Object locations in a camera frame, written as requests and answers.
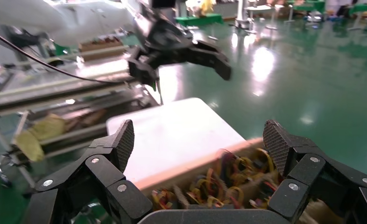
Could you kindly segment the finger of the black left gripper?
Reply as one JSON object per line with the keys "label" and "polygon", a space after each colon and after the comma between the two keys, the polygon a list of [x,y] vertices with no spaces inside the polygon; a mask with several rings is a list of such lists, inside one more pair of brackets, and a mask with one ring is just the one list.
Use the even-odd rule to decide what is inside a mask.
{"label": "finger of the black left gripper", "polygon": [[198,40],[186,49],[186,61],[213,68],[214,71],[225,81],[232,76],[232,67],[226,55],[214,44]]}
{"label": "finger of the black left gripper", "polygon": [[140,46],[135,46],[127,59],[129,74],[142,84],[149,85],[156,91],[156,82],[159,80],[156,74],[158,65],[155,64],[158,52],[145,52]]}

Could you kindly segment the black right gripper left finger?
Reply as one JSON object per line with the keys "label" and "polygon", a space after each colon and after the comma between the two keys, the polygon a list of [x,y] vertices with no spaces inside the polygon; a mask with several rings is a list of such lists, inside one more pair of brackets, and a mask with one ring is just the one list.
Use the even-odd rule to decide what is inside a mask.
{"label": "black right gripper left finger", "polygon": [[94,199],[121,224],[140,222],[152,203],[124,176],[134,139],[133,122],[124,120],[116,133],[95,139],[79,159],[40,180],[35,223],[68,224]]}

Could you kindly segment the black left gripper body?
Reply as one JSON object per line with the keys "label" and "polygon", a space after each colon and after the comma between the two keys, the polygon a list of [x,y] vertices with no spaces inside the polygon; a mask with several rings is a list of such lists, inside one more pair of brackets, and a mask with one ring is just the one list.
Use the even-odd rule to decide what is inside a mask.
{"label": "black left gripper body", "polygon": [[140,44],[141,67],[195,62],[197,48],[166,18],[141,18]]}

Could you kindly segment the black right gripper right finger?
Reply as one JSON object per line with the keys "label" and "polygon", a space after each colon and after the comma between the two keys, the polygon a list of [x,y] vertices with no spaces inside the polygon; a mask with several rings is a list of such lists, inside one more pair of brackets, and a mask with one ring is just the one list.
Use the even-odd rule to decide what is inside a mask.
{"label": "black right gripper right finger", "polygon": [[298,220],[311,199],[345,220],[367,220],[367,175],[327,156],[311,139],[267,120],[263,142],[283,181],[268,209]]}

